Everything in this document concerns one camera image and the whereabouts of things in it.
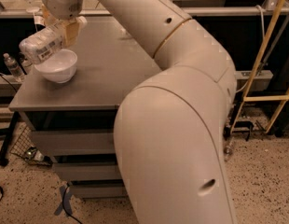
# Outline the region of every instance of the floor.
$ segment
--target floor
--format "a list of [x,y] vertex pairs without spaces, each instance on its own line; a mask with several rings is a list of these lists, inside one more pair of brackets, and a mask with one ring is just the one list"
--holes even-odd
[[[245,118],[266,122],[260,110],[245,109]],[[6,128],[8,123],[0,122]],[[19,122],[13,144],[25,128]],[[227,175],[239,224],[289,224],[289,132],[276,138],[255,129],[234,133],[233,154],[228,158]],[[5,196],[0,202],[0,224],[77,223],[61,209],[60,188],[65,187],[46,166],[27,164],[8,153],[9,164],[0,166],[0,186]],[[70,199],[73,216],[82,223],[137,223],[129,199]]]

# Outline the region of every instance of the bowl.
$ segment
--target bowl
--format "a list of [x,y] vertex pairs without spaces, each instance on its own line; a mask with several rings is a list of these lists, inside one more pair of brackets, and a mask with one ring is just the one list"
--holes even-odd
[[77,55],[69,49],[61,49],[41,64],[35,64],[35,69],[52,82],[65,83],[76,73]]

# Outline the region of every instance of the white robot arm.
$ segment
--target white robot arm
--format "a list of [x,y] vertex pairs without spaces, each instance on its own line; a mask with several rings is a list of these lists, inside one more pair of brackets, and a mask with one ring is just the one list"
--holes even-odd
[[[222,132],[235,91],[225,49],[169,0],[99,0],[164,71],[115,120],[117,160],[141,224],[237,223]],[[82,0],[43,0],[59,19]]]

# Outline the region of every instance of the table top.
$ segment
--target table top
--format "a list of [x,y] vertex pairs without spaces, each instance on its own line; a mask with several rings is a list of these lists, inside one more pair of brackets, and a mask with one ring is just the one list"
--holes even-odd
[[11,102],[12,111],[114,109],[138,84],[160,72],[113,17],[87,17],[71,50],[77,71],[63,84],[44,79],[35,69]]

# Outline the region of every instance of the screw hole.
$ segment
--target screw hole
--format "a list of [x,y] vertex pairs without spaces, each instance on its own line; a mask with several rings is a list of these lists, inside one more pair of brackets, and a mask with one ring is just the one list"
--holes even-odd
[[209,182],[206,182],[204,185],[202,185],[202,187],[199,190],[199,196],[202,197],[202,196],[210,194],[215,186],[215,183],[216,183],[216,180],[211,179]]
[[168,18],[165,22],[170,24],[172,22],[172,18]]

